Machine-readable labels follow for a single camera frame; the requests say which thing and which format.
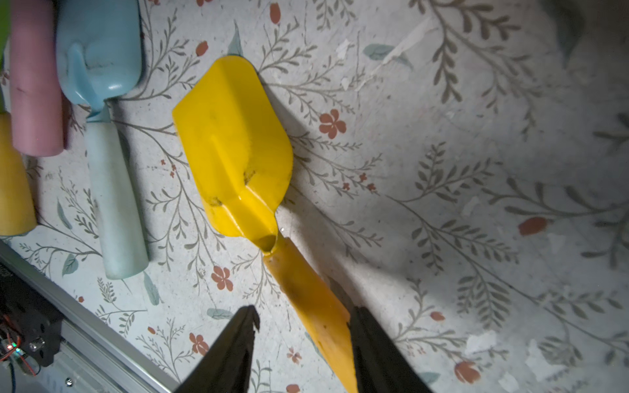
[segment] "floral wallpaper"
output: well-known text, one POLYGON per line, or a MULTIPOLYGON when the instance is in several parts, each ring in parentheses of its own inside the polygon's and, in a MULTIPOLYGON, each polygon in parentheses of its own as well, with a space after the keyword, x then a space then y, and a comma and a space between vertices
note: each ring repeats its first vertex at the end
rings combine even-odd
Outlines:
POLYGON ((258 250, 208 224, 172 124, 232 54, 257 69, 293 145, 282 232, 435 392, 625 390, 627 5, 139 5, 143 77, 111 110, 151 264, 104 276, 80 106, 67 150, 26 161, 40 225, 3 240, 160 368, 185 379, 255 304, 251 392, 343 391, 258 250))

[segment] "shovel blade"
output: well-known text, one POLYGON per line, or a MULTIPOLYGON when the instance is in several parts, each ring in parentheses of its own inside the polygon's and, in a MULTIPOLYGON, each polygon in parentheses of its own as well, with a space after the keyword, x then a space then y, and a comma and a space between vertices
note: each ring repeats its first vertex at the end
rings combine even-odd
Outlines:
POLYGON ((269 251, 292 147, 254 67, 239 56, 218 59, 172 117, 214 229, 269 251))

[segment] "yellow foam cylinder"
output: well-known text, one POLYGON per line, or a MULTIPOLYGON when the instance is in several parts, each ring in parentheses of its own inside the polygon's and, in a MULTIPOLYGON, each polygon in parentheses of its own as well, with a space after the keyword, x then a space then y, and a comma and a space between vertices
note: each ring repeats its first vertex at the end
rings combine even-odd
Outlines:
POLYGON ((11 115, 0 113, 0 236, 20 235, 36 225, 22 156, 11 143, 11 115))

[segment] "yellow toy shovel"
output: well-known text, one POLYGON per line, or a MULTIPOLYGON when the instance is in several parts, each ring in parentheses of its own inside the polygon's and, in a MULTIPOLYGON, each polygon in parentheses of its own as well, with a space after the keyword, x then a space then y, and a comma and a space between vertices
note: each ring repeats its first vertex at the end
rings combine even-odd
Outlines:
POLYGON ((292 147, 253 66, 218 59, 172 112, 212 226, 257 245, 315 345, 356 393, 350 315, 277 229, 292 173, 292 147))

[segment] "light blue toy shovel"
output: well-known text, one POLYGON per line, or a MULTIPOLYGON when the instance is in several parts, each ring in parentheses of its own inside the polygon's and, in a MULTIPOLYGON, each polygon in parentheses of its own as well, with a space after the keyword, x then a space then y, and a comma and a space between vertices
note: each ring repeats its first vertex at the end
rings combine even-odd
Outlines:
POLYGON ((57 72, 65 96, 91 107, 85 144, 105 273, 109 279, 131 277, 147 267, 147 249, 105 100, 126 94, 140 79, 137 0, 62 0, 57 72))

